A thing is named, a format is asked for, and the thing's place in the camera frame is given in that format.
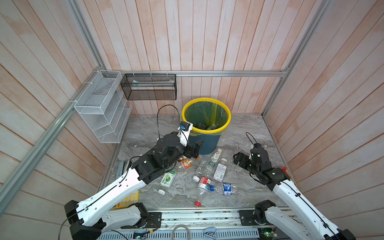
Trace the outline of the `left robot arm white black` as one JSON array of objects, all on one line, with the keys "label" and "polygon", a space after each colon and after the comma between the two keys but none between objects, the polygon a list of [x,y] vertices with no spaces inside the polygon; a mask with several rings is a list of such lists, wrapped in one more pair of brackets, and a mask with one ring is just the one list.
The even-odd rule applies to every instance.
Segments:
[{"label": "left robot arm white black", "polygon": [[200,140],[191,146],[183,132],[167,134],[100,192],[81,202],[68,202],[65,212],[72,238],[96,240],[102,233],[121,227],[144,228],[151,222],[144,204],[135,203],[120,210],[113,210],[113,206],[163,176],[180,157],[197,158],[203,143]]}]

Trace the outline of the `blue label blue cap bottle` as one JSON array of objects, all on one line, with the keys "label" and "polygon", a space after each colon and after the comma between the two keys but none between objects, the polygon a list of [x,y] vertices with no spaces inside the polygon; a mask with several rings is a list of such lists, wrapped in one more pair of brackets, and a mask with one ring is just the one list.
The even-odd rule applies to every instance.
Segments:
[{"label": "blue label blue cap bottle", "polygon": [[210,191],[218,193],[224,196],[231,196],[239,193],[239,188],[237,185],[230,183],[220,183],[210,187]]}]

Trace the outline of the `clear bottle white text label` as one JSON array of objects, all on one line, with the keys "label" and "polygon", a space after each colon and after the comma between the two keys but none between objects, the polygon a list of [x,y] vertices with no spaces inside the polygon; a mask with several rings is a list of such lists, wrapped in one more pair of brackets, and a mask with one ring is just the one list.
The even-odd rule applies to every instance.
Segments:
[{"label": "clear bottle white text label", "polygon": [[221,158],[217,163],[217,167],[213,176],[213,180],[216,182],[222,182],[228,168],[228,160]]}]

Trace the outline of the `clear bottle orange cap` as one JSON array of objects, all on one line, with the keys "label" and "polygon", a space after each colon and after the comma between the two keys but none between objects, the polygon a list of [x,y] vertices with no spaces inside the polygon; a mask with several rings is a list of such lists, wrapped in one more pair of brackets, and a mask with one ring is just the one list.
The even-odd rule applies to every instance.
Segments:
[{"label": "clear bottle orange cap", "polygon": [[216,124],[211,124],[206,130],[211,131],[211,130],[216,130],[218,126]]}]

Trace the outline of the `crushed clear bottle bird label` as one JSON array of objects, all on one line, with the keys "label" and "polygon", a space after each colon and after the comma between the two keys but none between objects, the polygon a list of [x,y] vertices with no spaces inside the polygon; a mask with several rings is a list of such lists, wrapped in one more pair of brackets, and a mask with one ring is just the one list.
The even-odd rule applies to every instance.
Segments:
[{"label": "crushed clear bottle bird label", "polygon": [[221,150],[220,148],[218,148],[218,149],[216,150],[216,152],[213,154],[213,156],[212,156],[212,160],[213,160],[213,161],[217,161],[217,160],[219,159],[221,153],[222,153],[222,150]]}]

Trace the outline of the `clear bottle white green label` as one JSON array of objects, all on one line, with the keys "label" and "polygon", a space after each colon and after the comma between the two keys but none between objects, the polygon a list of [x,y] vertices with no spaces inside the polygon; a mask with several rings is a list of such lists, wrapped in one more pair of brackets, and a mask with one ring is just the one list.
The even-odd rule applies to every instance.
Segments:
[{"label": "clear bottle white green label", "polygon": [[212,179],[216,163],[213,160],[204,160],[198,167],[196,176],[200,179],[201,177],[207,177]]}]

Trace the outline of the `red blue label bottle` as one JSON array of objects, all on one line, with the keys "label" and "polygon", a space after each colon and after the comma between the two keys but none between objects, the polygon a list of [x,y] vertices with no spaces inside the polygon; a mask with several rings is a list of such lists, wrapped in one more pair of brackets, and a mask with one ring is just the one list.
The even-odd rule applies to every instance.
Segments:
[{"label": "red blue label bottle", "polygon": [[202,191],[210,192],[211,191],[212,180],[207,177],[201,177],[198,183],[198,188]]}]

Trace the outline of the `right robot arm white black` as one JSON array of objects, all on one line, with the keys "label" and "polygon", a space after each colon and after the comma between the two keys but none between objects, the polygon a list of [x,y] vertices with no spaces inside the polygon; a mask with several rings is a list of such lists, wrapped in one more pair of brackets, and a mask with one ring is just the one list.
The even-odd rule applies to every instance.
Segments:
[{"label": "right robot arm white black", "polygon": [[292,240],[354,240],[348,229],[341,230],[327,219],[296,187],[281,168],[272,167],[268,152],[261,144],[254,144],[250,155],[237,153],[234,164],[247,170],[258,183],[267,186],[279,196],[300,219],[297,222],[270,200],[255,205],[250,218],[241,218],[249,224],[273,225]]}]

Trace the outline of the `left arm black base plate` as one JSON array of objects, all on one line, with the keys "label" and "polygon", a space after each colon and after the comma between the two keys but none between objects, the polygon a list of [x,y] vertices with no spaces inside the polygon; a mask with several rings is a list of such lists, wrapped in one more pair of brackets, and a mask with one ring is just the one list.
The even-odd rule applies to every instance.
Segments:
[{"label": "left arm black base plate", "polygon": [[161,227],[162,213],[161,212],[149,212],[147,215],[142,217],[135,225],[132,226],[134,229],[139,228],[151,228],[158,229]]}]

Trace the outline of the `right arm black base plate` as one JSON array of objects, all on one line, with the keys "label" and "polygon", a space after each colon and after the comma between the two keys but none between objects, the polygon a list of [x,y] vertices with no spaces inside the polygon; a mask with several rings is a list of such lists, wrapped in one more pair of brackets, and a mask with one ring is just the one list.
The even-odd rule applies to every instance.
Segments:
[{"label": "right arm black base plate", "polygon": [[240,210],[240,220],[242,226],[265,226],[278,224],[275,220],[267,220],[267,211],[256,208],[255,210]]}]

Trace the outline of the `clear bottle red cap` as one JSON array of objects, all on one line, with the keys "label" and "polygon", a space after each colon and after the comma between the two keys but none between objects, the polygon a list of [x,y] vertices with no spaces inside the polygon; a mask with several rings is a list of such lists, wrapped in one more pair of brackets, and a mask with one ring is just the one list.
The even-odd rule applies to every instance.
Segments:
[{"label": "clear bottle red cap", "polygon": [[188,197],[181,198],[180,203],[183,208],[200,208],[202,206],[199,200]]}]

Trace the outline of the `clear bottle white cap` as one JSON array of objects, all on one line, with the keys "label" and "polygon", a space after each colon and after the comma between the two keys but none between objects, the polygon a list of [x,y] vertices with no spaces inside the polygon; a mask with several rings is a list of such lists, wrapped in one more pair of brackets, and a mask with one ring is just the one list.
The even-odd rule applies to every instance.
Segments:
[{"label": "clear bottle white cap", "polygon": [[175,174],[171,178],[171,184],[169,186],[162,185],[164,181],[161,181],[160,190],[165,192],[165,195],[169,196],[184,196],[195,197],[198,195],[197,183],[192,177],[182,174]]}]

